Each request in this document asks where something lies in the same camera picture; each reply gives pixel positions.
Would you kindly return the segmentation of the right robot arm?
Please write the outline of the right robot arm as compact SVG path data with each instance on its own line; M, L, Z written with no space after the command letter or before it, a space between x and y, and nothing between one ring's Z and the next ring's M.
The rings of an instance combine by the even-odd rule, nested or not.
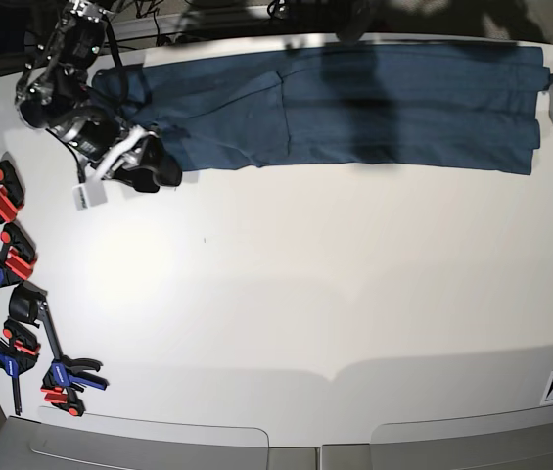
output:
M111 25L112 2L69 1L45 44L37 47L16 85L22 121L42 129L74 157L79 183L92 167L139 193L177 187L182 170L164 148L157 129L132 123L128 72ZM89 68L108 47L118 89L103 92L89 84Z

